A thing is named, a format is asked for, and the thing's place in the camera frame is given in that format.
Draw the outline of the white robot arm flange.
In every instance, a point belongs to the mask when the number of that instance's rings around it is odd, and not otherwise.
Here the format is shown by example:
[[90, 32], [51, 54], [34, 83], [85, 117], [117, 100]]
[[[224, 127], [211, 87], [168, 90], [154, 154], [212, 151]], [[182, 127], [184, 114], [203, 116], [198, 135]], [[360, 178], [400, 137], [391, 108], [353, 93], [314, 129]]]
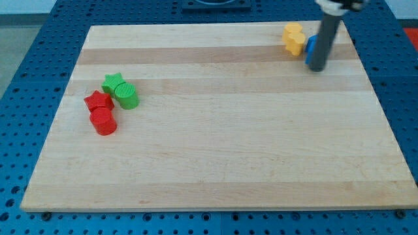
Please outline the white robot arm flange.
[[370, 0], [315, 0], [321, 10], [331, 16], [343, 16], [348, 11], [362, 11]]

